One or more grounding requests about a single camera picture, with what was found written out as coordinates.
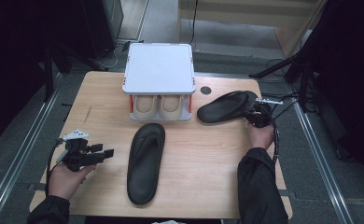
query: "table surface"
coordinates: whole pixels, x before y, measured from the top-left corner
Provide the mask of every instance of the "table surface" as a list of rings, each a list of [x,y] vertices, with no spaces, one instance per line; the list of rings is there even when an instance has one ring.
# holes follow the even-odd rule
[[[201,123],[196,111],[218,96],[248,90],[260,96],[253,79],[196,77],[189,121],[168,121],[161,125],[166,140],[161,159],[157,192],[144,206],[127,196],[127,166],[133,136],[145,123],[130,119],[129,96],[122,91],[122,73],[89,72],[65,122],[60,137],[80,129],[90,136],[89,146],[104,144],[115,149],[113,158],[97,165],[71,199],[71,215],[113,217],[239,218],[237,165],[249,149],[246,120],[235,119],[216,125]],[[202,94],[201,87],[211,93]],[[64,147],[59,146],[53,164]],[[273,146],[269,149],[273,155]],[[45,174],[41,183],[45,183]],[[280,161],[276,164],[276,184],[286,189]],[[282,197],[289,218],[288,197]],[[45,199],[38,190],[32,211]]]

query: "flip-flop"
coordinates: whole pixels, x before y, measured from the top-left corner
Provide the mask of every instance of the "flip-flop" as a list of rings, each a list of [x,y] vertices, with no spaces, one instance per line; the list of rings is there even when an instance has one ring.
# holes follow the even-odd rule
[[[143,205],[155,196],[165,130],[158,123],[142,126],[133,137],[127,171],[127,193],[132,203]]]
[[[231,91],[197,110],[197,117],[204,123],[219,123],[245,116],[253,110],[258,96],[252,91]]]

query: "person's right hand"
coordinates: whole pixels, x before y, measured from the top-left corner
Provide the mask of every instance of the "person's right hand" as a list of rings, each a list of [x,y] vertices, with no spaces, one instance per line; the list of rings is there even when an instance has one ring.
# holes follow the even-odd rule
[[[251,147],[262,147],[268,149],[274,140],[274,127],[267,125],[263,128],[257,128],[249,123],[248,126],[248,140]]]
[[[95,169],[95,165],[86,166],[73,172],[64,163],[54,167],[49,180],[49,195],[70,200],[79,185],[86,179],[86,175]]]

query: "gray carpet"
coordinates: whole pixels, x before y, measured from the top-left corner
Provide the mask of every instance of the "gray carpet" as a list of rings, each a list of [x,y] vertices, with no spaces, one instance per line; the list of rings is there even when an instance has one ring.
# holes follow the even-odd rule
[[[118,54],[118,65],[110,71],[120,71],[124,68],[126,54],[127,52]],[[248,74],[264,70],[268,62],[252,57],[202,53],[194,53],[193,59],[195,71],[199,76],[240,78],[247,78]],[[112,57],[109,56],[108,59],[104,59],[105,62],[106,60],[111,61]],[[34,192],[28,187],[40,180],[54,139],[59,136],[63,120],[69,111],[69,106],[63,104],[71,105],[74,102],[81,81],[89,70],[84,64],[74,61],[71,74],[63,75],[63,84],[57,101],[0,213],[0,223],[25,222],[29,204],[34,196]],[[269,75],[259,80],[259,87],[262,93],[270,95],[289,94],[283,79],[276,75]],[[42,106],[43,97],[44,89],[41,89],[10,123],[0,138],[0,181]],[[274,114],[280,113],[289,104],[291,101],[285,100],[285,104],[278,106]],[[335,146],[320,117],[316,114],[310,114],[309,117],[354,220],[356,223],[364,223],[364,166],[358,162],[339,161],[335,155]],[[294,214],[289,223],[338,223],[331,199],[293,106],[276,122],[280,132],[280,162]],[[83,223],[83,220],[84,217],[71,217],[71,223]],[[224,223],[236,223],[236,220],[224,220]]]

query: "black wire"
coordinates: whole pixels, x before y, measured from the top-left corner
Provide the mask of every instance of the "black wire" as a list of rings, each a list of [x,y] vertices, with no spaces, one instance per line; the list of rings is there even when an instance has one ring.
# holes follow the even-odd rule
[[[115,49],[116,49],[116,48],[119,48],[119,47],[122,47],[122,46],[124,46],[124,44],[116,44],[116,45],[115,45]],[[104,56],[103,56],[102,58],[100,58],[100,59],[97,59],[96,61],[101,61],[102,59],[106,58],[106,57],[109,55],[109,53],[110,53],[110,52],[113,52],[115,49],[108,51],[108,52],[106,53],[106,55],[104,55]]]
[[[194,8],[194,16],[193,16],[193,31],[192,31],[192,35],[191,35],[191,40],[189,42],[189,44],[191,44],[191,42],[193,42],[193,38],[194,38],[194,25],[196,23],[196,14],[197,14],[197,4],[198,4],[199,0],[196,0],[196,7]]]
[[[290,104],[289,106],[287,106],[287,108],[285,108],[283,111],[281,111],[277,116],[274,117],[274,119],[278,119],[278,117],[280,117],[282,114],[284,114],[284,112],[286,112],[287,110],[290,109],[291,106],[295,105],[298,101],[294,101],[292,102],[292,104]]]
[[[191,27],[191,24],[190,24],[190,19],[189,19],[188,24],[189,24],[189,28],[190,28],[190,30],[193,32],[193,28]],[[196,42],[195,42],[194,40],[193,40],[193,43],[194,43],[194,47],[193,47],[193,49],[196,49],[197,45],[196,45]]]
[[[305,66],[305,65],[306,65],[306,63],[297,63],[296,61],[299,61],[299,60],[295,60],[294,58],[292,58],[290,61],[291,61],[293,64],[296,64],[297,66]]]
[[[285,95],[284,97],[281,98],[281,100],[279,100],[279,102],[282,102],[283,100],[285,100],[286,98],[291,97],[291,98],[296,98],[299,97],[299,93],[298,92],[292,92],[291,94]],[[272,113],[274,112],[274,110],[278,107],[278,105],[275,105],[272,109]]]
[[[283,61],[284,59],[271,59],[268,62],[266,62],[266,68],[269,68],[269,63],[270,62],[277,61],[277,60]],[[277,77],[283,77],[286,74],[286,72],[284,71],[284,67],[281,68],[281,71],[283,72],[283,75],[276,74],[275,72],[272,72],[272,74],[277,76]]]
[[[53,171],[54,167],[56,167],[58,164],[60,164],[59,162],[57,162],[57,164],[55,164],[53,166],[53,168],[51,168],[51,170],[50,170],[51,159],[53,158],[54,151],[56,150],[56,148],[62,142],[63,142],[63,139],[62,138],[57,139],[56,143],[54,144],[53,148],[51,149],[51,152],[50,152],[50,155],[49,155],[49,158],[48,158],[48,166],[46,167],[46,184],[45,184],[45,194],[46,194],[46,197],[49,196],[49,180],[50,180],[51,172]]]
[[[260,108],[262,109],[262,111],[265,111],[267,116],[269,116],[270,118],[270,122],[273,125],[273,134],[274,134],[274,154],[273,154],[273,162],[277,163],[277,159],[279,156],[279,132],[277,129],[277,125],[272,117],[272,114],[270,113],[270,111],[268,111],[266,108],[264,108],[263,106],[260,106]]]
[[[288,95],[285,95],[285,94],[277,94],[277,93],[262,93],[261,95],[264,97],[264,96],[270,96],[272,98],[277,98],[277,99],[284,99],[285,96],[289,96],[289,95],[292,95],[292,94],[298,94],[298,92],[292,92],[291,94],[288,94]]]

